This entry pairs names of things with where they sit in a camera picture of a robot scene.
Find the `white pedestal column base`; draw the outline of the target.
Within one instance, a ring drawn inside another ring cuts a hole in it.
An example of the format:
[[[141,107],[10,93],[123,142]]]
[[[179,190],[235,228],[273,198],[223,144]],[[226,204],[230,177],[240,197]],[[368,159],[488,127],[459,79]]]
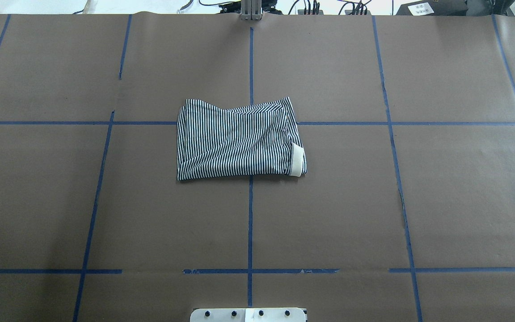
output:
[[[190,322],[307,322],[306,309],[272,308],[200,308],[190,314]]]

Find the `black box white label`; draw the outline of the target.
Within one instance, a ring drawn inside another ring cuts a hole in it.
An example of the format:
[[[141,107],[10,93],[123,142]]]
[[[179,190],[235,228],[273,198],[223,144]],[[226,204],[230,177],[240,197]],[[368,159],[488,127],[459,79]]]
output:
[[[466,16],[466,0],[418,0],[401,4],[395,16]]]

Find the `aluminium frame post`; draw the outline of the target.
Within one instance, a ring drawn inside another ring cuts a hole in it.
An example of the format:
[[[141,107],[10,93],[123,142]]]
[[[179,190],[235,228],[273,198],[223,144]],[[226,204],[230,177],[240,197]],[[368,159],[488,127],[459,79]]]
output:
[[[241,0],[240,19],[242,21],[260,21],[263,18],[262,0]]]

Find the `striped polo shirt white collar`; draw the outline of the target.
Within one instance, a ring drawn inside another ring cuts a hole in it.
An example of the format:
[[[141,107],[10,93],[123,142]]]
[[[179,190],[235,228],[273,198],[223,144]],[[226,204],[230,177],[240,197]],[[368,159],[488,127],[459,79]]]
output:
[[[188,99],[178,113],[178,181],[307,171],[289,97],[231,109]]]

